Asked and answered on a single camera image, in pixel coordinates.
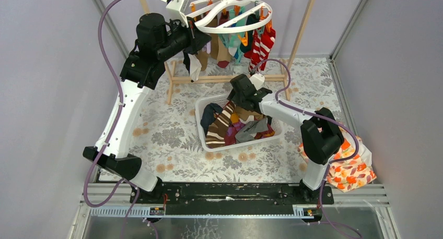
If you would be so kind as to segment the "purple clothes peg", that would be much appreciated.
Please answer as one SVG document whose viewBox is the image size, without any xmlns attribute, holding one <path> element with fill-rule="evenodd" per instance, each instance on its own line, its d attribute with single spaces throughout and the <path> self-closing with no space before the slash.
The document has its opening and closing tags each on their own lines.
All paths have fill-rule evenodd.
<svg viewBox="0 0 443 239">
<path fill-rule="evenodd" d="M 211 43 L 207 43 L 205 47 L 206 47 L 207 54 L 210 54 L 211 53 Z"/>
</svg>

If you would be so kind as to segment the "brown white striped sock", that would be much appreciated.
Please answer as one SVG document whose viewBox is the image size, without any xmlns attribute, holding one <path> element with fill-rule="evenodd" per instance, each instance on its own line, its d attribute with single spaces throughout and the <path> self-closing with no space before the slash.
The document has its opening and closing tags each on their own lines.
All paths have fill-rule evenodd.
<svg viewBox="0 0 443 239">
<path fill-rule="evenodd" d="M 231 116 L 234 113 L 236 105 L 229 101 L 223 110 L 217 114 L 215 121 L 209 125 L 205 138 L 205 144 L 211 148 L 224 147 L 226 145 L 225 136 L 227 135 L 229 125 L 232 124 Z"/>
</svg>

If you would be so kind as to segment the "white round clip hanger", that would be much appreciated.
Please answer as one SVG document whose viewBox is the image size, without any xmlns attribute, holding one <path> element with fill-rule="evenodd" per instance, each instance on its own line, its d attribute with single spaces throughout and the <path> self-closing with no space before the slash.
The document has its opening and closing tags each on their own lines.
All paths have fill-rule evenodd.
<svg viewBox="0 0 443 239">
<path fill-rule="evenodd" d="M 263 28 L 272 21 L 272 7 L 262 0 L 196 0 L 185 16 L 208 34 L 234 34 Z"/>
</svg>

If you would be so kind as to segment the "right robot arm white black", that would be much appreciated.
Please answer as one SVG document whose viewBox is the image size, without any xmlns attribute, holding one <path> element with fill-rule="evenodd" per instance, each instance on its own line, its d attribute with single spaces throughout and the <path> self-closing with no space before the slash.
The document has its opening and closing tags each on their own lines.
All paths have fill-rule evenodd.
<svg viewBox="0 0 443 239">
<path fill-rule="evenodd" d="M 307 171 L 301 182 L 301 200 L 311 204 L 320 197 L 320 187 L 326 178 L 327 166 L 344 142 L 344 137 L 332 112 L 327 108 L 305 111 L 262 87 L 264 76 L 241 74 L 230 80 L 228 100 L 248 111 L 299 127 L 304 152 L 308 157 Z"/>
</svg>

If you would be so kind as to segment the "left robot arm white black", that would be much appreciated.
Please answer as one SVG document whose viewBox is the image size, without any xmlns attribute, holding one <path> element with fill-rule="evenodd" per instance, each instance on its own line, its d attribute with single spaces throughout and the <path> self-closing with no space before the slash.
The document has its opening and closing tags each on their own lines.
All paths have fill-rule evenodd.
<svg viewBox="0 0 443 239">
<path fill-rule="evenodd" d="M 136 26 L 137 38 L 117 77 L 118 96 L 107 125 L 94 146 L 85 147 L 83 157 L 142 189 L 150 203 L 161 199 L 158 178 L 142 168 L 142 159 L 129 153 L 133 130 L 142 104 L 165 73 L 165 62 L 180 52 L 194 55 L 210 40 L 194 18 L 187 23 L 166 22 L 158 13 L 145 14 Z"/>
</svg>

